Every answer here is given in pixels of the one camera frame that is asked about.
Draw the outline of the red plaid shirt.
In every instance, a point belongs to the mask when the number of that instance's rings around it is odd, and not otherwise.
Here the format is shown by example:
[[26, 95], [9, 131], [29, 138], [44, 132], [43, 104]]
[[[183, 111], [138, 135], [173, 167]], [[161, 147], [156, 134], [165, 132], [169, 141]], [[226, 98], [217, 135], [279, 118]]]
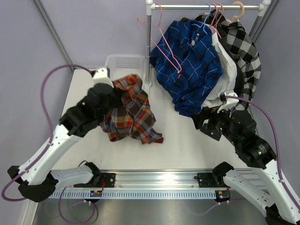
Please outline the red plaid shirt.
[[153, 128], [156, 118], [151, 111], [148, 94], [142, 89], [143, 81], [136, 75], [127, 75], [113, 84], [121, 91], [121, 106], [112, 109], [100, 124], [111, 142], [126, 137], [142, 144], [163, 143], [164, 138]]

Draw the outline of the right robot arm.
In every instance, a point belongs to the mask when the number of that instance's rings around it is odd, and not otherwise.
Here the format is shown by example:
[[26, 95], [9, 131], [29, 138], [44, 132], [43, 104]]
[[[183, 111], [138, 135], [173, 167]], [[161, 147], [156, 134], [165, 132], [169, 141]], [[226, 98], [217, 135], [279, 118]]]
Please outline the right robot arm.
[[246, 181], [227, 162], [220, 163], [212, 170], [215, 185], [235, 189], [263, 214], [269, 225], [300, 223], [300, 210], [279, 178], [279, 158], [268, 142], [255, 133], [256, 122], [247, 111], [218, 112], [216, 107], [205, 107], [191, 118], [197, 130], [223, 135], [234, 146], [238, 158], [264, 183], [267, 191], [263, 192]]

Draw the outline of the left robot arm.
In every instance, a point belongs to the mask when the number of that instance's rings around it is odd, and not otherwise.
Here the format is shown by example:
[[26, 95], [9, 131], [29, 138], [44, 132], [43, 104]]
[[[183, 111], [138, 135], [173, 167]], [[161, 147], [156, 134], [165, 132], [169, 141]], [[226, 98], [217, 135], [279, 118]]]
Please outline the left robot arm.
[[112, 109], [122, 105], [122, 93], [121, 89], [109, 84], [95, 84], [83, 99], [67, 109], [49, 140], [34, 156], [23, 165], [8, 169], [24, 199], [39, 203], [60, 188], [96, 187], [100, 183], [101, 171], [92, 162], [64, 170], [54, 170], [53, 167], [73, 145], [100, 126]]

